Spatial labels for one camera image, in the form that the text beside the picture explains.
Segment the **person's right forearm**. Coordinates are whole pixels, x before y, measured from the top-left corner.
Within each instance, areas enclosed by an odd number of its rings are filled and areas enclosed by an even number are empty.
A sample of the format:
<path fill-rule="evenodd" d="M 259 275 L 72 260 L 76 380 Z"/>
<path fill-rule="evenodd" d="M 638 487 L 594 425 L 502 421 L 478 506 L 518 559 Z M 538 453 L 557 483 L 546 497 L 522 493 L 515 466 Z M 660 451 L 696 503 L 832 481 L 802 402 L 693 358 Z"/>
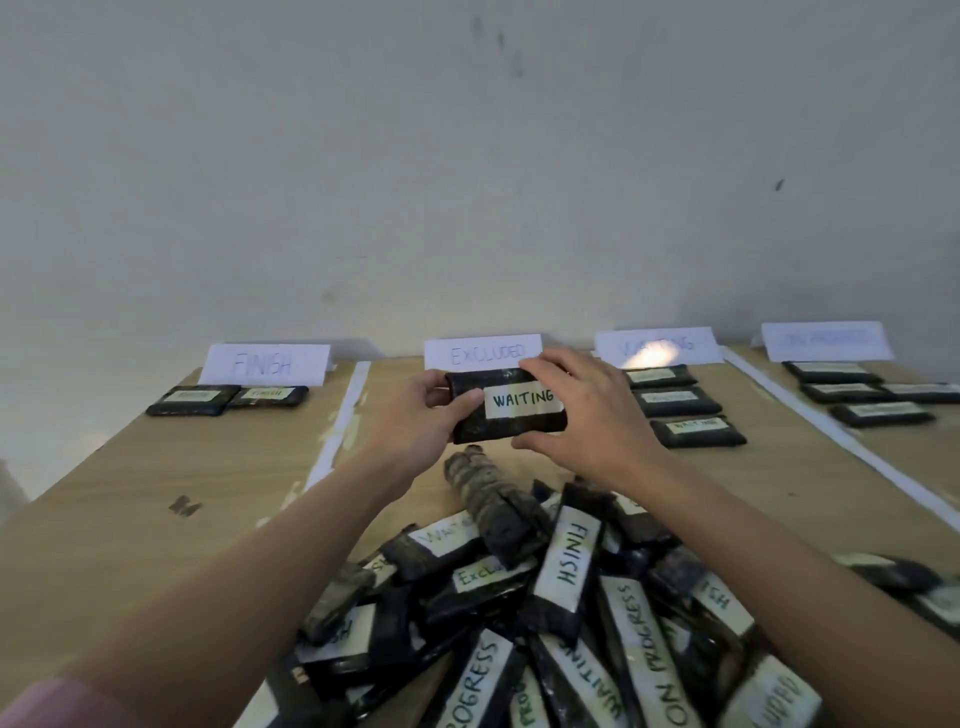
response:
<path fill-rule="evenodd" d="M 960 728 L 960 643 L 669 454 L 591 477 L 662 521 L 844 728 Z"/>

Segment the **pile of black labelled packets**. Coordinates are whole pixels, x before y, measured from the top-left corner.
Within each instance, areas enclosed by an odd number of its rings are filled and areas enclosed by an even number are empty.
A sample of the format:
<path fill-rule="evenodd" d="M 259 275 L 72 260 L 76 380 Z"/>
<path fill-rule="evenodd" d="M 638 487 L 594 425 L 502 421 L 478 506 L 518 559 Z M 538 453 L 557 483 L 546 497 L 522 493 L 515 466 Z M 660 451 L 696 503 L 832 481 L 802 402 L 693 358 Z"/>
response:
<path fill-rule="evenodd" d="M 512 482 L 471 444 L 464 509 L 345 562 L 266 685 L 266 728 L 361 728 L 439 661 L 415 728 L 837 728 L 698 554 L 629 497 Z"/>

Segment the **pink sleeve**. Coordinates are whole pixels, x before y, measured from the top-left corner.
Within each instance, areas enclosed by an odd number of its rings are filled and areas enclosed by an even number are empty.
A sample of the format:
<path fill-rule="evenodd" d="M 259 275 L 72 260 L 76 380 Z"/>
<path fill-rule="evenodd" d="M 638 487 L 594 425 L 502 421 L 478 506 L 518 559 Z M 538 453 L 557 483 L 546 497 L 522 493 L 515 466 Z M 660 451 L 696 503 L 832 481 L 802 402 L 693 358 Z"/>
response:
<path fill-rule="evenodd" d="M 45 678 L 0 711 L 0 728 L 153 728 L 115 696 L 73 677 Z"/>

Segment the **person's left forearm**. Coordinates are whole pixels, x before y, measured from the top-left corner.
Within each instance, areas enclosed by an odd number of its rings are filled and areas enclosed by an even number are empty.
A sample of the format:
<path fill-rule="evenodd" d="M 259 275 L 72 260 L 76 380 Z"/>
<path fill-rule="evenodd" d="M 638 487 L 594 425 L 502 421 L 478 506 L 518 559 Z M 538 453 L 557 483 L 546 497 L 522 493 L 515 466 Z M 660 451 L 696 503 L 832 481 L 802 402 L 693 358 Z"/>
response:
<path fill-rule="evenodd" d="M 114 696 L 152 728 L 232 728 L 388 504 L 353 457 L 55 677 Z"/>

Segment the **white paper sign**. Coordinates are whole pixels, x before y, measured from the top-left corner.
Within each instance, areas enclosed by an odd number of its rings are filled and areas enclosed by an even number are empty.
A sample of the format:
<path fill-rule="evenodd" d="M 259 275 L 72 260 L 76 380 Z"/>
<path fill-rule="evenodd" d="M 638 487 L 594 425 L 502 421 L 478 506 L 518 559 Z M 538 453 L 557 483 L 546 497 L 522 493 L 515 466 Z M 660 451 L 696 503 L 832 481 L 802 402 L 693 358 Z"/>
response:
<path fill-rule="evenodd" d="M 724 361 L 721 346 L 709 326 L 597 331 L 592 353 L 621 370 L 709 365 Z"/>
<path fill-rule="evenodd" d="M 759 341 L 773 362 L 895 359 L 880 321 L 763 322 Z"/>
<path fill-rule="evenodd" d="M 330 367 L 324 344 L 215 344 L 210 346 L 198 384 L 239 386 L 322 386 Z"/>
<path fill-rule="evenodd" d="M 429 339 L 423 364 L 426 370 L 458 373 L 517 369 L 520 361 L 543 350 L 539 333 Z"/>

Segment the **person's right hand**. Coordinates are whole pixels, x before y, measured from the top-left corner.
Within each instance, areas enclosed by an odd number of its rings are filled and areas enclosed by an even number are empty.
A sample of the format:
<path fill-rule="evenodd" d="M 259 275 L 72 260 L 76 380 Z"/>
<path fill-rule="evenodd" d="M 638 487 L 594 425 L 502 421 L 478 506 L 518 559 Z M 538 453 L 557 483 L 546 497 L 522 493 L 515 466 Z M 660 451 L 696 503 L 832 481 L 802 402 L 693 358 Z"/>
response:
<path fill-rule="evenodd" d="M 667 452 L 631 393 L 622 370 L 580 350 L 549 347 L 519 366 L 563 402 L 568 444 L 562 455 L 543 455 L 558 467 L 629 498 L 644 487 Z"/>

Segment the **white tape strip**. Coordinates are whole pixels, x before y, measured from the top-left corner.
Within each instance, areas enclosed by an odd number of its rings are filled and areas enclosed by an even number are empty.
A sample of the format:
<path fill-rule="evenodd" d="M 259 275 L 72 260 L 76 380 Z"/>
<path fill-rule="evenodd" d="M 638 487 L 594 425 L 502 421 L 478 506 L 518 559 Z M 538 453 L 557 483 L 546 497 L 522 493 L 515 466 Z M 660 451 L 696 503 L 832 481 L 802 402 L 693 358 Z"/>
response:
<path fill-rule="evenodd" d="M 372 364 L 369 360 L 355 364 L 333 424 L 323 438 L 317 460 L 306 477 L 303 491 L 310 490 L 332 473 L 335 458 L 354 418 L 355 408 L 364 392 Z"/>
<path fill-rule="evenodd" d="M 900 471 L 885 461 L 880 455 L 871 451 L 868 447 L 860 443 L 857 437 L 850 434 L 839 422 L 801 402 L 796 394 L 789 392 L 784 386 L 776 383 L 767 373 L 751 364 L 747 359 L 743 358 L 743 356 L 736 353 L 730 346 L 720 346 L 720 352 L 727 363 L 750 378 L 776 401 L 792 410 L 798 417 L 805 420 L 817 431 L 820 431 L 838 447 L 876 471 L 882 478 L 888 480 L 911 501 L 932 513 L 941 522 L 960 535 L 960 512 L 939 494 L 930 491 L 922 483 Z"/>

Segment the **person's left hand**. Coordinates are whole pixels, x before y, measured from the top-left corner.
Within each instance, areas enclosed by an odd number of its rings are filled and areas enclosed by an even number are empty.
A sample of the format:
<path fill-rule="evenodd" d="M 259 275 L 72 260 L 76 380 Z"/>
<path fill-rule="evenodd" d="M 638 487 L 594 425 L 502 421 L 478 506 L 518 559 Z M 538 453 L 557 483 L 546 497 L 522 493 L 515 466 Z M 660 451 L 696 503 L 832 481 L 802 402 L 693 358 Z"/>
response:
<path fill-rule="evenodd" d="M 449 389 L 440 370 L 425 370 L 404 380 L 381 406 L 358 454 L 363 470 L 390 503 L 400 499 L 452 441 L 454 427 L 441 429 L 429 421 L 426 394 L 433 389 Z"/>

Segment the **black packet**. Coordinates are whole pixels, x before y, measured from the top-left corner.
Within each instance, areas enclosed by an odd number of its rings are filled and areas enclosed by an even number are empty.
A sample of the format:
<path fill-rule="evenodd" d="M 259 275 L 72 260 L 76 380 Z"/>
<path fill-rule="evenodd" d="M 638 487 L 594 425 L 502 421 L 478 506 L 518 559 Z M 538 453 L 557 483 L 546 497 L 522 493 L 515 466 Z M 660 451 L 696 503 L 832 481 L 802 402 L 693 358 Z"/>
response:
<path fill-rule="evenodd" d="M 747 445 L 747 438 L 725 416 L 650 420 L 658 442 L 667 450 L 736 448 Z"/>
<path fill-rule="evenodd" d="M 822 406 L 870 405 L 896 400 L 882 387 L 869 383 L 800 383 L 798 391 L 811 402 Z"/>
<path fill-rule="evenodd" d="M 632 390 L 631 394 L 649 419 L 709 417 L 723 412 L 722 405 L 699 386 Z"/>
<path fill-rule="evenodd" d="M 241 390 L 238 385 L 176 386 L 145 410 L 149 417 L 218 417 Z"/>
<path fill-rule="evenodd" d="M 879 385 L 897 402 L 917 405 L 960 405 L 960 384 L 956 383 L 890 383 Z"/>
<path fill-rule="evenodd" d="M 628 369 L 624 370 L 624 374 L 632 390 L 690 387 L 699 383 L 696 376 L 690 371 L 688 365 Z"/>
<path fill-rule="evenodd" d="M 913 427 L 936 420 L 930 410 L 912 401 L 836 404 L 826 411 L 839 423 L 855 430 Z"/>
<path fill-rule="evenodd" d="M 881 384 L 884 379 L 852 361 L 784 361 L 783 368 L 804 384 Z"/>
<path fill-rule="evenodd" d="M 513 438 L 528 431 L 553 433 L 567 427 L 564 403 L 521 368 L 449 371 L 445 379 L 453 397 L 473 390 L 484 395 L 483 403 L 455 425 L 455 445 Z"/>
<path fill-rule="evenodd" d="M 241 387 L 227 403 L 227 409 L 293 409 L 308 398 L 309 387 L 298 386 L 248 386 Z"/>

